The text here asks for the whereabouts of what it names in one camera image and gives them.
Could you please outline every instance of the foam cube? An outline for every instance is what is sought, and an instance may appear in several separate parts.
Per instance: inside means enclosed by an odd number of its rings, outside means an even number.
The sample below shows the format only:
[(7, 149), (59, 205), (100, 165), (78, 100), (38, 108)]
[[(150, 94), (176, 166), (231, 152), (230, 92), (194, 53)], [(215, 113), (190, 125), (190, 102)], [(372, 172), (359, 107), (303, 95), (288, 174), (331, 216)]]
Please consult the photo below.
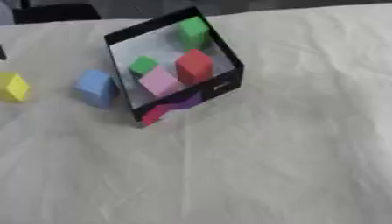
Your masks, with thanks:
[(167, 73), (162, 66), (156, 66), (147, 73), (139, 82), (156, 97), (163, 97), (177, 92), (181, 83)]
[(87, 70), (76, 82), (74, 88), (87, 104), (106, 109), (118, 94), (112, 78), (101, 71)]
[(7, 102), (25, 100), (29, 84), (17, 73), (0, 73), (0, 99)]
[(157, 65), (158, 63), (154, 59), (146, 56), (140, 56), (132, 63), (132, 65), (129, 66), (129, 70), (140, 79)]
[(179, 23), (179, 36), (184, 48), (201, 49), (209, 42), (209, 28), (200, 17), (191, 17)]
[(203, 52), (192, 49), (176, 61), (178, 79), (194, 85), (213, 77), (213, 60)]

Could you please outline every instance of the table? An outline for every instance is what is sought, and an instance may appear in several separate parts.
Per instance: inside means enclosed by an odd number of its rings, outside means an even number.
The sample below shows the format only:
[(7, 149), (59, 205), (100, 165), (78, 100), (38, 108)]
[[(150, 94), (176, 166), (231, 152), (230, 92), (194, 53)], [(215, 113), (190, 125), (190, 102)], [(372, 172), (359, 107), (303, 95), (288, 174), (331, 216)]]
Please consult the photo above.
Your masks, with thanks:
[(0, 27), (32, 86), (0, 103), (0, 223), (392, 221), (392, 4), (210, 17), (243, 87), (146, 129), (73, 97), (139, 20)]

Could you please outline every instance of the dark object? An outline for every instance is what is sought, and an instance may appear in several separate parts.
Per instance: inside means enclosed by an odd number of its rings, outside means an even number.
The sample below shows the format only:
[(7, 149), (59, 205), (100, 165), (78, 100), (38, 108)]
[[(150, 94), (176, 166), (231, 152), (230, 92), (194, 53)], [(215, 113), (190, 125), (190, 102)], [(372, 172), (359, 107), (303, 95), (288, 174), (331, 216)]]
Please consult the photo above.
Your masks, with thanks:
[[(28, 2), (24, 2), (23, 7), (28, 6)], [(87, 3), (34, 6), (31, 8), (15, 9), (13, 10), (13, 14), (16, 24), (101, 19), (94, 7)]]
[(223, 95), (227, 92), (230, 92), (236, 88), (239, 88), (242, 84), (242, 74), (244, 65), (237, 58), (235, 53), (228, 47), (225, 41), (221, 38), (221, 36), (216, 32), (216, 30), (208, 23), (208, 21), (204, 18), (204, 16), (199, 12), (199, 10), (195, 7), (180, 10), (169, 14), (167, 16), (159, 17), (156, 19), (149, 20), (147, 22), (134, 25), (130, 28), (126, 28), (124, 30), (120, 30), (105, 36), (106, 43), (108, 45), (108, 49), (112, 60), (115, 63), (115, 59), (113, 57), (113, 53), (110, 50), (110, 46), (120, 43), (127, 39), (132, 39), (134, 37), (140, 36), (147, 32), (152, 32), (157, 29), (163, 28), (167, 25), (176, 24), (187, 18), (192, 17), (200, 17), (202, 20), (208, 25), (210, 28), (209, 35), (212, 38), (212, 41), (223, 51), (225, 56), (229, 59), (229, 61), (233, 64), (234, 69), (228, 71), (226, 73), (217, 75), (210, 80), (203, 81), (195, 86), (189, 87), (182, 91), (179, 91), (175, 94), (171, 94), (166, 96), (165, 98), (144, 104), (139, 108), (133, 108), (130, 96), (128, 95), (128, 91), (124, 86), (124, 81), (120, 75), (120, 72), (117, 68), (117, 78), (120, 81), (120, 89), (124, 92), (125, 97), (127, 98), (128, 104), (132, 111), (132, 114), (136, 121), (141, 122), (143, 117), (156, 109), (159, 106), (164, 106), (167, 104), (180, 104), (186, 102), (186, 100), (195, 96), (197, 93), (201, 93), (201, 100), (203, 102), (211, 100), (216, 96)]
[(1, 45), (0, 45), (0, 60), (7, 60), (7, 55), (5, 55), (5, 51), (3, 50)]

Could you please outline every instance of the toy block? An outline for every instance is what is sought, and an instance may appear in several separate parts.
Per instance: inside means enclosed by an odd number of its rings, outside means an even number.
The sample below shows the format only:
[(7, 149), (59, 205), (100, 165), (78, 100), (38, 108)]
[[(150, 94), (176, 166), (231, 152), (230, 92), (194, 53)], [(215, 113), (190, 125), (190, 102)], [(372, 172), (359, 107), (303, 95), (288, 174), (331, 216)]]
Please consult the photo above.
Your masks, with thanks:
[(132, 65), (129, 66), (129, 70), (140, 79), (157, 65), (158, 63), (154, 59), (146, 56), (140, 56), (132, 63)]
[(0, 99), (7, 102), (25, 100), (29, 84), (17, 73), (0, 73)]
[(191, 17), (179, 23), (180, 39), (184, 48), (201, 49), (210, 40), (209, 28), (200, 17)]
[(107, 109), (118, 93), (110, 75), (97, 70), (87, 70), (74, 88), (85, 103), (101, 109)]
[(213, 77), (213, 60), (203, 52), (192, 49), (176, 61), (178, 79), (191, 86)]
[(201, 92), (198, 92), (194, 96), (190, 97), (189, 99), (179, 102), (170, 104), (170, 109), (190, 109), (196, 105), (199, 105), (203, 102), (203, 97)]
[(157, 105), (143, 116), (143, 123), (145, 125), (150, 125), (158, 121), (169, 110), (170, 107), (168, 105)]
[(156, 66), (152, 71), (143, 76), (139, 82), (156, 97), (164, 97), (177, 92), (181, 85), (162, 66)]

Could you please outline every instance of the box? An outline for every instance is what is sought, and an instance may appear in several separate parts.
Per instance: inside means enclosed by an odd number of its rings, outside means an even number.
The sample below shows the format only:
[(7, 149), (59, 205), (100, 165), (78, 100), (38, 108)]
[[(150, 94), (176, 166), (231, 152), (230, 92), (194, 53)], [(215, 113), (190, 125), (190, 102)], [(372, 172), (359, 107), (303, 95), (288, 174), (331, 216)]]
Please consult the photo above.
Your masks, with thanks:
[[(209, 27), (211, 44), (203, 49), (203, 53), (213, 59), (213, 77), (190, 87), (184, 85), (178, 92), (165, 97), (155, 98), (132, 76), (129, 66), (139, 56), (147, 56), (157, 60), (177, 77), (176, 60), (186, 53), (179, 37), (179, 22), (193, 17), (200, 17)], [(105, 40), (115, 64), (119, 88), (135, 120), (142, 125), (159, 120), (171, 110), (188, 109), (189, 102), (193, 102), (194, 106), (239, 88), (242, 84), (244, 65), (195, 7), (110, 33), (105, 36)]]

